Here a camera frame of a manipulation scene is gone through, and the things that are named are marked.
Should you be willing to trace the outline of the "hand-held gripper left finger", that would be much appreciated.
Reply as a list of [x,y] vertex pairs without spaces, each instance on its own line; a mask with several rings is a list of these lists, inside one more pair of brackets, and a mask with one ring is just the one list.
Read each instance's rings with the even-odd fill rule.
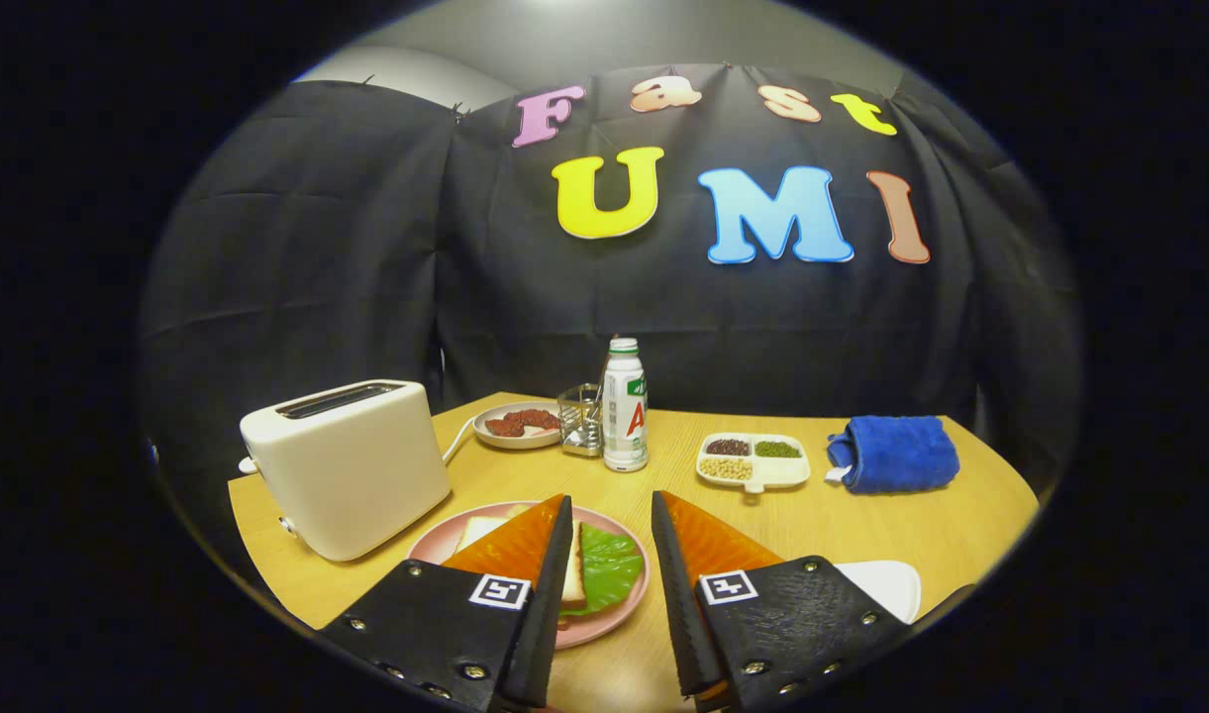
[[442,563],[403,560],[320,628],[320,644],[411,712],[545,707],[572,524],[559,493]]

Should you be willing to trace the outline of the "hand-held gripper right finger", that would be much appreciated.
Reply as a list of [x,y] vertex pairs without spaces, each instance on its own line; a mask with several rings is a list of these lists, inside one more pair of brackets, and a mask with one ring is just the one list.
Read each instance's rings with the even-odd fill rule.
[[699,712],[794,712],[912,634],[829,560],[781,560],[679,495],[650,500],[679,691]]

